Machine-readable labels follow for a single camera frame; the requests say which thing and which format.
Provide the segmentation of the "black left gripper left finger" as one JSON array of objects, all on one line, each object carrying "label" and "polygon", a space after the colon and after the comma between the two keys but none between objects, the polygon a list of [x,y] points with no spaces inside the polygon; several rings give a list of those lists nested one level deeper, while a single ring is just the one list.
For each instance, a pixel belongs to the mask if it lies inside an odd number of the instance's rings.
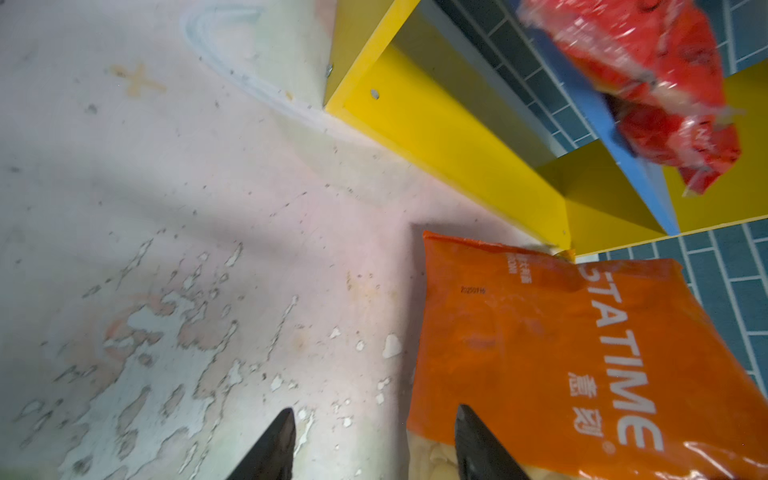
[{"label": "black left gripper left finger", "polygon": [[288,407],[278,413],[227,480],[290,480],[295,444],[295,415]]}]

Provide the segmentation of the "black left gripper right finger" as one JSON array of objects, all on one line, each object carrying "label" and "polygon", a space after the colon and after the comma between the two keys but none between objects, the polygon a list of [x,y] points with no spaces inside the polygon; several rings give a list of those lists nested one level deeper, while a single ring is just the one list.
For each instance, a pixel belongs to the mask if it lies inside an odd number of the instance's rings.
[{"label": "black left gripper right finger", "polygon": [[461,480],[530,480],[474,410],[460,404],[454,440]]}]

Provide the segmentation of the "red macaroni bag front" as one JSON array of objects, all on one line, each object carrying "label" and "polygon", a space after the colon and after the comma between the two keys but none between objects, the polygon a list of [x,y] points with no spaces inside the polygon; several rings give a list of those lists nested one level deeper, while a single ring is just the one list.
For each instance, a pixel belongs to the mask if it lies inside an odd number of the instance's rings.
[{"label": "red macaroni bag front", "polygon": [[739,159],[716,38],[694,2],[523,1],[517,14],[619,101],[620,134],[676,168],[688,193],[704,194]]}]

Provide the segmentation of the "yellow shelf unit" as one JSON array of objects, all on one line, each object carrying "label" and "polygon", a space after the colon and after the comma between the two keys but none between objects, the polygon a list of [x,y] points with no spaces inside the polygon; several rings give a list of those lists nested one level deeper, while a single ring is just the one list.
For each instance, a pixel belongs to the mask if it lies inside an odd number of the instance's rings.
[{"label": "yellow shelf unit", "polygon": [[541,102],[527,108],[477,46],[431,1],[341,1],[328,113],[500,214],[544,244],[597,254],[767,216],[767,67],[726,82],[746,108],[743,156],[705,195],[635,156],[601,95],[539,33],[540,75],[580,119],[569,135]]}]

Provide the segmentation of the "orange pasta bag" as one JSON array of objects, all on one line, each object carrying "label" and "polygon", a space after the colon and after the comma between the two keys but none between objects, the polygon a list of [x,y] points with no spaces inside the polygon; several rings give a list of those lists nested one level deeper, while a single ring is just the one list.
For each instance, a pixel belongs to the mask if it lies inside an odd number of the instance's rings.
[{"label": "orange pasta bag", "polygon": [[461,406],[532,479],[766,477],[766,398],[679,263],[423,241],[410,478],[458,477]]}]

